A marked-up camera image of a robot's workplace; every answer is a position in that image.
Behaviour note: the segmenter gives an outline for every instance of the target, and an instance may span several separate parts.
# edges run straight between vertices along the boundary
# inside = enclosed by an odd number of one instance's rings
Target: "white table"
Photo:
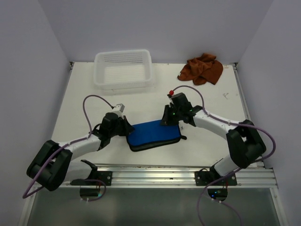
[[[89,94],[101,95],[112,105],[123,103],[126,106],[124,115],[133,125],[161,119],[164,105],[169,103],[167,93],[176,86],[193,84],[192,81],[177,79],[184,64],[153,64],[156,81],[152,87],[103,92],[93,84],[93,64],[74,64],[52,136],[56,142],[73,140],[88,133],[82,101]],[[207,110],[228,119],[245,119],[231,65],[224,65],[221,78],[215,86],[206,83],[195,87],[204,95]],[[193,90],[181,88],[177,92],[185,93],[192,105],[201,105],[200,97]],[[91,97],[86,102],[86,110],[94,127],[111,109],[100,99]],[[141,152],[132,152],[125,137],[114,137],[103,150],[80,159],[107,164],[211,166],[229,153],[227,142],[210,131],[183,123],[182,134],[188,139]]]

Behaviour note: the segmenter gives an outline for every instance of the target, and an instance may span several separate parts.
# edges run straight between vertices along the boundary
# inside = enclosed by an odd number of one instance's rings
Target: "plastic basket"
[[[95,85],[105,90],[149,86],[150,56],[145,49],[98,53],[94,61]]]

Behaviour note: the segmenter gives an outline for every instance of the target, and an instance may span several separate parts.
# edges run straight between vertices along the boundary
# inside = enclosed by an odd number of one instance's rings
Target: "blue pencil case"
[[[170,145],[187,139],[181,135],[179,125],[161,126],[161,120],[133,125],[134,132],[127,136],[127,143],[133,152],[163,145]]]

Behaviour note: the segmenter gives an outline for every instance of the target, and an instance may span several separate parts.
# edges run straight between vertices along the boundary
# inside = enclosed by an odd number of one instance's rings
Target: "orange cloth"
[[[216,56],[204,53],[201,57],[187,60],[178,79],[181,81],[193,80],[195,85],[202,85],[207,81],[215,85],[223,71],[222,64],[215,59]]]

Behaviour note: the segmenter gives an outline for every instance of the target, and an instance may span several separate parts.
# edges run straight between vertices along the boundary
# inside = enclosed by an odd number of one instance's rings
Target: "white wall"
[[[0,225],[17,225],[26,169],[51,138],[69,62],[37,0],[0,1]]]
[[[291,225],[301,222],[301,1],[274,0],[238,64],[252,120],[275,137],[268,162]]]
[[[39,0],[71,61],[146,48],[153,62],[211,52],[237,62],[272,0]]]

